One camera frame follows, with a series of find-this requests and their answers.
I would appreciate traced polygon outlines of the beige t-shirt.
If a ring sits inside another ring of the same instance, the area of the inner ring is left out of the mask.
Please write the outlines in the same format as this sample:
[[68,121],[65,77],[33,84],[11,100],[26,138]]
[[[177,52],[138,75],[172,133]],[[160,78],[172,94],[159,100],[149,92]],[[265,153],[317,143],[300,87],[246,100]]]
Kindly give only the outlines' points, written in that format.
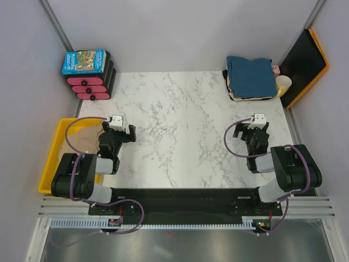
[[97,153],[99,151],[99,135],[104,132],[101,124],[80,129],[77,133],[68,135],[71,145],[81,152]]

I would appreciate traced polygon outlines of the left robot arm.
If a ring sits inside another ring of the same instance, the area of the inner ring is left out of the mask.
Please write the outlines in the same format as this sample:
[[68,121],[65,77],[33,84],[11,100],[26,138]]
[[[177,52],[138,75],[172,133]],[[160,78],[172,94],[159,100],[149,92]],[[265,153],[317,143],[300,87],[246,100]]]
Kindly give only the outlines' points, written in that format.
[[72,201],[99,203],[103,211],[113,215],[118,212],[120,202],[112,196],[112,189],[95,182],[95,177],[117,173],[119,152],[123,144],[136,141],[136,127],[130,125],[126,132],[103,122],[103,129],[97,153],[63,154],[51,183],[51,194]]

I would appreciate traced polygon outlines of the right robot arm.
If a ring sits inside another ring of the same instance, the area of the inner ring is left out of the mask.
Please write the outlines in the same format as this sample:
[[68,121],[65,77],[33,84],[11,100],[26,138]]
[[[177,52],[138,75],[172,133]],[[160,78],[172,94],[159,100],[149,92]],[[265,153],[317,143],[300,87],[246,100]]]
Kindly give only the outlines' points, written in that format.
[[251,211],[262,215],[269,203],[303,194],[322,183],[321,172],[307,147],[303,144],[269,147],[267,122],[261,127],[249,127],[242,121],[236,123],[233,137],[239,135],[245,142],[246,165],[253,174],[274,172],[275,178],[257,189],[258,196],[250,200]]

